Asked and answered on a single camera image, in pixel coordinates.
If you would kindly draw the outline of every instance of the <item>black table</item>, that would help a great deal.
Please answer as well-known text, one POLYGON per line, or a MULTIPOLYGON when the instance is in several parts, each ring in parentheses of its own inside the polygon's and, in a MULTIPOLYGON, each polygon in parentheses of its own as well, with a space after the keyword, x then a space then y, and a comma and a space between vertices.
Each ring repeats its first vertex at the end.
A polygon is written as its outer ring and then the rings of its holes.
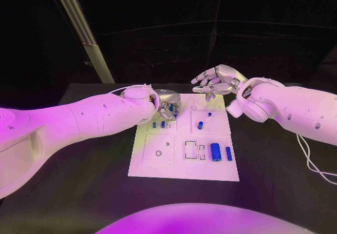
MULTIPOLYGON (((124 84, 71 84, 61 104, 124 84)), ((190 93, 190 84, 153 88, 190 93)), ((229 103, 234 95, 225 96, 229 103)), ((136 129, 61 149, 0 206, 0 233, 91 234, 147 208, 216 203, 272 215, 311 231, 336 233, 337 186, 307 168, 295 134, 274 120, 229 115, 241 182, 128 177, 136 129)), ((337 172, 337 148, 308 140, 313 161, 337 172)))

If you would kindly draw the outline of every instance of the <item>small blue cylinder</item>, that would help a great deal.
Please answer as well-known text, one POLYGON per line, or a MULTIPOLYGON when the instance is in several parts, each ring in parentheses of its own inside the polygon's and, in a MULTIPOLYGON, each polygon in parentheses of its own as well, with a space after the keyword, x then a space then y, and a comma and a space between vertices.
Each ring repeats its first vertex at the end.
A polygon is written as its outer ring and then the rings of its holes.
POLYGON ((203 126, 203 122, 200 121, 199 122, 199 126, 198 126, 198 129, 202 130, 202 126, 203 126))
POLYGON ((219 162, 222 160, 222 153, 218 143, 210 144, 210 152, 212 152, 212 161, 219 162))
POLYGON ((229 161, 232 161, 232 153, 231 153, 231 148, 226 147, 226 158, 229 161))

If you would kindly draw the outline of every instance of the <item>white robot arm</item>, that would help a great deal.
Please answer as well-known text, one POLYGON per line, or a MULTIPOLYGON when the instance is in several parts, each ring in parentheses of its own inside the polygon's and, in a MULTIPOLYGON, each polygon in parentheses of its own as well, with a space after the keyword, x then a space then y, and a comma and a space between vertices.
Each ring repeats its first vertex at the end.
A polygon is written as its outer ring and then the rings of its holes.
POLYGON ((120 96, 110 92, 39 110, 0 108, 0 199, 23 186, 66 145, 149 122, 157 111, 172 118, 170 102, 180 105, 176 92, 134 85, 120 96))
POLYGON ((236 94, 226 107, 235 118, 242 113, 255 121, 272 118, 284 129, 304 137, 337 145, 337 95, 303 87, 285 87, 267 78, 246 79, 229 66, 219 65, 205 71, 192 83, 206 93, 206 100, 215 94, 236 94))

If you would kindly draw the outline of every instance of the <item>circular hole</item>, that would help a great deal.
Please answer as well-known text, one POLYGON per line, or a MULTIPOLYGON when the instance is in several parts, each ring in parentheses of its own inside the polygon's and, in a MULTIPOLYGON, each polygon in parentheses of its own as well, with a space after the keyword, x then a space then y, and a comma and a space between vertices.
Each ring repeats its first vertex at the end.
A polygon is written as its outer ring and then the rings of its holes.
POLYGON ((316 129, 320 129, 320 127, 321 127, 321 124, 317 123, 316 126, 314 126, 314 128, 316 128, 316 129))

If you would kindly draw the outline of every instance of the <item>white board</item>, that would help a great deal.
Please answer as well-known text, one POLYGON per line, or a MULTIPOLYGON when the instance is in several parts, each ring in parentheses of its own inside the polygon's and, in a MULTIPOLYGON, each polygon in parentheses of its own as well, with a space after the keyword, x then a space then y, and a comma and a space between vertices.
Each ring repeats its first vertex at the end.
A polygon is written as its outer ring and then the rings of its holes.
POLYGON ((216 95, 210 102, 205 94, 180 94, 180 97, 177 119, 167 121, 157 113, 137 127, 128 176, 239 181, 223 96, 216 95), (221 145, 222 161, 218 162, 212 161, 212 143, 221 145), (231 147, 232 161, 226 147, 231 147))

